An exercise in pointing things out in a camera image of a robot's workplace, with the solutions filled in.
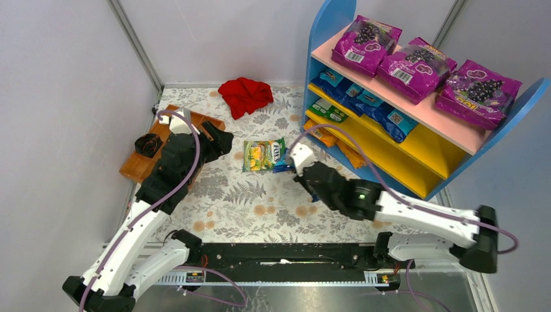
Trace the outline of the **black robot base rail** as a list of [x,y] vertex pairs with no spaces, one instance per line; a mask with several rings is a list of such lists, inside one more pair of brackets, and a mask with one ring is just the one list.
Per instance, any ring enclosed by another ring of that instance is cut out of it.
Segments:
[[187,283],[367,284],[400,282],[408,265],[363,243],[221,243],[203,242],[186,230],[171,232],[189,249],[183,263]]

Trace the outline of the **orange mango candy bag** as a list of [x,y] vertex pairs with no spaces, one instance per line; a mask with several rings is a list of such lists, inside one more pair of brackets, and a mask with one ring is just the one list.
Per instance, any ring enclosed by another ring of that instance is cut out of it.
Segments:
[[337,146],[344,156],[348,159],[354,169],[359,169],[368,166],[369,162],[355,149],[351,148],[347,143],[339,140]]
[[[316,125],[317,125],[316,122],[314,122],[311,119],[308,119],[304,124],[303,128],[305,130],[308,130]],[[338,142],[338,138],[332,135],[329,131],[325,130],[324,128],[314,129],[311,132],[311,135],[317,138],[319,141],[321,141],[328,148],[333,147]]]

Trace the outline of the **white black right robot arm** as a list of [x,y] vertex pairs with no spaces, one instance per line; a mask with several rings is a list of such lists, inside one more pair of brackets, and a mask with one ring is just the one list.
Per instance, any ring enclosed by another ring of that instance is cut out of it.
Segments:
[[346,179],[318,161],[299,167],[294,179],[328,208],[352,220],[390,222],[419,231],[380,233],[374,257],[448,260],[486,274],[498,270],[497,215],[492,207],[461,210],[435,205],[385,190],[380,183]]

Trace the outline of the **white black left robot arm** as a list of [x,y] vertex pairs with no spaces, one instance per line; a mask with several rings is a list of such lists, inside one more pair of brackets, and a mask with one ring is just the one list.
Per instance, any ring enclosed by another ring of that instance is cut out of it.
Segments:
[[202,132],[169,135],[117,234],[82,276],[70,276],[64,282],[63,291],[80,311],[131,311],[140,296],[171,269],[200,260],[201,239],[178,230],[164,247],[135,264],[152,232],[188,194],[201,167],[231,151],[232,133],[210,122],[202,126]]

